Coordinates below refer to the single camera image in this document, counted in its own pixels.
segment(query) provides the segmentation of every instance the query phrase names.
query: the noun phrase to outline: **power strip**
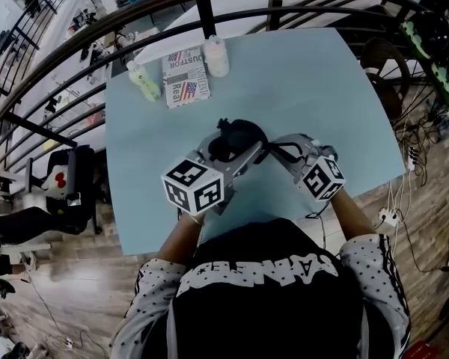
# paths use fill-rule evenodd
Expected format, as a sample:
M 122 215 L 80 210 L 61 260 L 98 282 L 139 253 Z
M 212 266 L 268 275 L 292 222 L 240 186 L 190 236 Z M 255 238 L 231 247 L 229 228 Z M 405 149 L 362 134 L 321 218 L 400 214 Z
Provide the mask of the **power strip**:
M 378 213 L 378 217 L 380 220 L 384 221 L 386 224 L 391 225 L 392 227 L 396 227 L 397 221 L 399 220 L 395 210 L 386 209 L 385 207 L 380 209 L 380 211 Z
M 416 168 L 416 162 L 418 161 L 418 151 L 414 147 L 409 147 L 407 153 L 407 167 L 409 171 L 413 171 Z

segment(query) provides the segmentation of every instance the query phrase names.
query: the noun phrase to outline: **yellow bottle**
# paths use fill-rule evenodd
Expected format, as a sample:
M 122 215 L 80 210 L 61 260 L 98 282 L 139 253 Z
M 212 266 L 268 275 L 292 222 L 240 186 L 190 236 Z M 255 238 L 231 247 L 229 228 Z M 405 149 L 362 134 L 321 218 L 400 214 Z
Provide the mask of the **yellow bottle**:
M 153 81 L 143 65 L 137 65 L 134 61 L 128 61 L 126 64 L 128 68 L 128 76 L 133 84 L 138 85 L 143 96 L 150 101 L 157 101 L 161 97 L 162 91 L 159 86 Z

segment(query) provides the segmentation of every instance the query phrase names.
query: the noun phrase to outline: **american flag print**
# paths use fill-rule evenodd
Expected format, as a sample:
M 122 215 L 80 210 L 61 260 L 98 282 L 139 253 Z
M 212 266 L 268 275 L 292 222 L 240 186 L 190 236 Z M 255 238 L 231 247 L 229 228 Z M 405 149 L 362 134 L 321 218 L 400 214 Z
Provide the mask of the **american flag print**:
M 181 87 L 180 101 L 191 99 L 196 93 L 196 82 L 185 82 Z
M 173 55 L 168 56 L 168 61 L 170 61 L 170 62 L 179 61 L 179 60 L 181 60 L 181 52 L 176 52 L 176 53 L 173 53 Z

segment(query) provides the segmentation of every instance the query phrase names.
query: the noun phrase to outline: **bottle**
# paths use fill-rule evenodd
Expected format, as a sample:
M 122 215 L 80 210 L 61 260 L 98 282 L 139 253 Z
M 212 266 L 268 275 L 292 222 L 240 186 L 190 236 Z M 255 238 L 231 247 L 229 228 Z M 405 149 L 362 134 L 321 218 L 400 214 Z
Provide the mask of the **bottle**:
M 143 65 L 137 65 L 134 61 L 128 61 L 128 76 L 133 84 L 137 84 L 143 95 L 150 101 L 157 101 L 161 97 L 162 91 L 153 81 Z
M 223 77 L 230 71 L 227 60 L 225 41 L 215 35 L 205 40 L 203 45 L 204 60 L 211 76 Z

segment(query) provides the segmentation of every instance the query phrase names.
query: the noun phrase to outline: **light blue table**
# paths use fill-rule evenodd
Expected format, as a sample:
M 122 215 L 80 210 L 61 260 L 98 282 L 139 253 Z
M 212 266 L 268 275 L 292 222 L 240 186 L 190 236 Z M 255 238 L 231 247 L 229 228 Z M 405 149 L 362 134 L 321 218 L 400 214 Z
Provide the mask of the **light blue table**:
M 146 101 L 126 73 L 106 88 L 106 148 L 113 208 L 125 254 L 157 251 L 177 221 L 161 173 L 216 131 L 220 117 L 259 125 L 273 140 L 294 132 L 331 144 L 356 196 L 404 171 L 394 133 L 374 89 L 336 30 L 293 29 L 227 40 L 230 73 L 209 77 L 212 98 L 168 109 Z M 156 81 L 161 62 L 147 64 Z M 223 216 L 205 239 L 266 215 L 312 211 L 272 157 L 235 181 Z

